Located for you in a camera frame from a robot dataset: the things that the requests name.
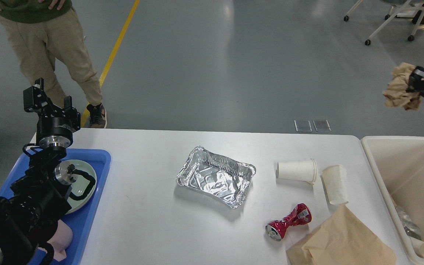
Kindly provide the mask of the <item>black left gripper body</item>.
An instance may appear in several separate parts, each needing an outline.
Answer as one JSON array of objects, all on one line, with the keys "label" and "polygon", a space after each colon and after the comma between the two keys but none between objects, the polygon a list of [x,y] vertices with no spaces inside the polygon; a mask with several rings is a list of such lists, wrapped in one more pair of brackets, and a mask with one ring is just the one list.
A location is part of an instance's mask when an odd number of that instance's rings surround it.
[{"label": "black left gripper body", "polygon": [[67,148],[73,143],[74,114],[60,111],[55,114],[38,112],[36,143],[41,148],[61,146]]}]

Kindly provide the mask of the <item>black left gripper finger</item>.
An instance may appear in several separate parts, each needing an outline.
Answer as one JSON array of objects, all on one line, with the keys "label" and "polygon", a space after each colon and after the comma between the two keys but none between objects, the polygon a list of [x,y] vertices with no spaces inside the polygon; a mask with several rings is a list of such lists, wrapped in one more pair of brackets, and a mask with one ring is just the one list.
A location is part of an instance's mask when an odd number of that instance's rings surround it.
[{"label": "black left gripper finger", "polygon": [[22,95],[25,112],[36,113],[39,117],[45,118],[63,117],[63,110],[45,93],[43,78],[35,80],[34,85],[25,89]]},{"label": "black left gripper finger", "polygon": [[81,129],[81,114],[73,106],[72,97],[66,96],[64,98],[64,107],[62,108],[62,118],[64,123],[69,127],[72,132]]}]

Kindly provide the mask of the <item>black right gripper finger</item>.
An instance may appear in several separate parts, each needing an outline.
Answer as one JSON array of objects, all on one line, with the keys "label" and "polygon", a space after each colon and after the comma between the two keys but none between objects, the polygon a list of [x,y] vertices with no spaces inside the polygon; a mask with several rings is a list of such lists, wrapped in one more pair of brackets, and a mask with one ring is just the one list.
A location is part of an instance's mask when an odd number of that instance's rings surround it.
[{"label": "black right gripper finger", "polygon": [[407,92],[424,93],[424,67],[416,66],[408,78]]}]

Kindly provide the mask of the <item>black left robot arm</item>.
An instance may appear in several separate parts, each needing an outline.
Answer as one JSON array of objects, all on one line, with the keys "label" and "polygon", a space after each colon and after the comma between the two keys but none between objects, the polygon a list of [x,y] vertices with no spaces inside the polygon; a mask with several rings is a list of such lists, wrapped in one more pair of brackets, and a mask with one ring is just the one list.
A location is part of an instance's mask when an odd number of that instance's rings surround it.
[{"label": "black left robot arm", "polygon": [[37,248],[46,250],[41,264],[54,258],[48,242],[58,221],[71,209],[68,199],[83,200],[95,187],[89,173],[63,161],[81,127],[81,115],[64,98],[59,107],[46,95],[44,80],[23,92],[25,112],[38,114],[36,142],[22,150],[29,158],[25,175],[10,186],[12,198],[0,197],[0,265],[25,265]]}]

